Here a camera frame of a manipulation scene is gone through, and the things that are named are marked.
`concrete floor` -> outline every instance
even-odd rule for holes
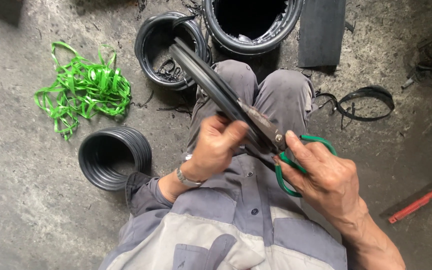
[[[346,19],[357,22],[355,33],[345,32],[334,75],[315,72],[314,85],[341,98],[380,84],[393,93],[396,110],[388,119],[353,122],[342,131],[339,115],[328,115],[325,107],[313,114],[309,131],[331,140],[340,156],[357,163],[361,196],[401,250],[407,268],[432,269],[432,202],[394,225],[380,216],[432,182],[432,88],[399,87],[407,64],[416,60],[416,44],[432,37],[432,1],[346,3]],[[17,26],[0,19],[1,270],[97,269],[117,244],[128,217],[123,196],[93,187],[78,165],[79,145],[90,133],[134,127],[151,143],[156,174],[167,174],[178,164],[189,116],[156,111],[175,105],[177,97],[144,77],[133,51],[141,23],[168,10],[184,11],[180,0],[150,0],[141,13],[132,1],[29,0]],[[282,44],[277,68],[296,68],[296,32]],[[33,101],[33,93],[55,79],[50,50],[57,40],[93,60],[98,45],[114,46],[133,101],[144,102],[151,89],[156,91],[153,100],[147,108],[132,107],[122,123],[106,117],[82,120],[75,136],[64,141]],[[267,65],[254,69],[272,71]]]

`red metal tool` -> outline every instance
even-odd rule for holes
[[[427,193],[426,195],[424,195],[423,197],[421,197],[418,200],[416,200],[415,202],[413,202],[412,204],[406,206],[401,211],[392,215],[390,218],[388,218],[389,222],[393,224],[393,223],[405,218],[407,215],[418,210],[423,205],[429,203],[429,200],[431,200],[431,199],[432,199],[432,190],[429,193]]]

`metal watch band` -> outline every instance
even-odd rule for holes
[[[181,183],[183,183],[183,185],[185,186],[199,187],[202,184],[202,182],[191,181],[188,178],[184,177],[183,173],[181,172],[181,167],[176,170],[176,175],[179,181],[181,181]]]

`hand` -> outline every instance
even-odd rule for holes
[[[322,143],[303,145],[292,131],[286,133],[286,144],[307,174],[282,162],[279,156],[275,160],[286,181],[304,200],[340,232],[362,223],[368,208],[359,196],[354,162],[334,156]]]
[[[218,115],[204,119],[192,157],[181,166],[183,175],[193,181],[205,181],[223,172],[247,130],[248,125],[243,121],[231,122]]]

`scissors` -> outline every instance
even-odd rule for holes
[[[269,145],[269,147],[271,148],[271,152],[278,155],[279,158],[286,164],[289,164],[291,167],[300,170],[303,174],[306,174],[307,171],[303,167],[301,167],[301,165],[293,162],[290,158],[286,156],[286,150],[288,150],[288,146],[286,145],[285,134],[282,133],[276,125],[274,125],[270,120],[268,120],[267,117],[261,114],[256,108],[247,105],[240,98],[238,98],[237,103],[241,106],[243,111],[248,114],[249,118],[261,130],[261,132],[271,141],[272,145]],[[337,156],[335,148],[326,139],[309,135],[301,135],[299,138],[300,140],[306,142],[320,142],[324,146],[326,146],[326,148],[331,152],[331,154]],[[276,172],[277,183],[285,193],[293,197],[303,197],[301,193],[295,192],[285,185],[283,171],[281,170],[281,165],[279,165],[279,163],[276,163],[274,165],[274,171]]]

